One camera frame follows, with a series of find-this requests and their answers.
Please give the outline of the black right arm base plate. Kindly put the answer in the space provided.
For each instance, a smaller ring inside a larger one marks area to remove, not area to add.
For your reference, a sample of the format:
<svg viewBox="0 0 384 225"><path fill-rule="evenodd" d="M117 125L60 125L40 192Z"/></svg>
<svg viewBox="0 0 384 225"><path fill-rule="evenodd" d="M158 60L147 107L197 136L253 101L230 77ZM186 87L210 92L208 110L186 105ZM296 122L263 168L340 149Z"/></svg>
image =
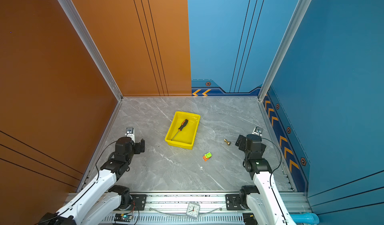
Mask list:
<svg viewBox="0 0 384 225"><path fill-rule="evenodd" d="M248 210L246 196L239 194L226 194L226 208L228 211Z"/></svg>

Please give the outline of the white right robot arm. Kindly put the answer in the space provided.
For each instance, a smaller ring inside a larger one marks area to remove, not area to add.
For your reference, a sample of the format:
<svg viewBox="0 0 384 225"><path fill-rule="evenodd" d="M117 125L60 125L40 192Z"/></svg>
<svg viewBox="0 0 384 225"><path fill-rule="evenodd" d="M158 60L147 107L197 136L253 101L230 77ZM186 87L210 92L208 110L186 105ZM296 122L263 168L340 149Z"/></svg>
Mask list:
<svg viewBox="0 0 384 225"><path fill-rule="evenodd" d="M236 146L245 153L243 167L250 174L253 186L240 189L240 203L250 210L257 225L294 225L277 189L269 162L263 158L266 145L262 137L247 135L238 137Z"/></svg>

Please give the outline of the black orange screwdriver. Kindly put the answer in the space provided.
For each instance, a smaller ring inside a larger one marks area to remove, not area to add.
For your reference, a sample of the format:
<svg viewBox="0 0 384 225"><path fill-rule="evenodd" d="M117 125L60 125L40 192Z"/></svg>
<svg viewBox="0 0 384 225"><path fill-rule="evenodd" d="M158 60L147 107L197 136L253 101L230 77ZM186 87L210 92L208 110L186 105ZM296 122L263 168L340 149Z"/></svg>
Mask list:
<svg viewBox="0 0 384 225"><path fill-rule="evenodd" d="M189 120L185 119L185 120L181 123L180 127L178 128L178 131L176 132L176 134L175 134L175 135L173 136L173 138L171 139L172 141L175 139L175 137L178 135L178 133L181 132L181 131L187 126L188 122L189 122Z"/></svg>

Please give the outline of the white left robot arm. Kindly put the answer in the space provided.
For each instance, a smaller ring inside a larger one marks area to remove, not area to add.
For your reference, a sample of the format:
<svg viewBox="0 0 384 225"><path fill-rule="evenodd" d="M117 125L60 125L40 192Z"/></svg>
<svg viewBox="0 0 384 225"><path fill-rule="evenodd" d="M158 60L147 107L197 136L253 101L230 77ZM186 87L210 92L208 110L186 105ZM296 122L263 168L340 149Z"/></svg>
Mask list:
<svg viewBox="0 0 384 225"><path fill-rule="evenodd" d="M135 143L131 137L115 142L115 151L98 170L97 175L72 200L55 213L46 213L38 225L97 225L112 211L138 210L130 189L116 182L130 170L134 155L145 151L145 140Z"/></svg>

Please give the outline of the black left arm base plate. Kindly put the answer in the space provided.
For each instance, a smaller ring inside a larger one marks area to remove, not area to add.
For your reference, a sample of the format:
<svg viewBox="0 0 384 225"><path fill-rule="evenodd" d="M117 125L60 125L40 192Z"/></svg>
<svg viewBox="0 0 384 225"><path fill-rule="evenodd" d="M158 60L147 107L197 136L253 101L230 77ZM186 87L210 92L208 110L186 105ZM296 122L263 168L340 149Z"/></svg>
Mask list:
<svg viewBox="0 0 384 225"><path fill-rule="evenodd" d="M127 205L121 205L118 207L118 211L132 211L139 210L144 211L147 201L147 195L145 194L133 194L131 200Z"/></svg>

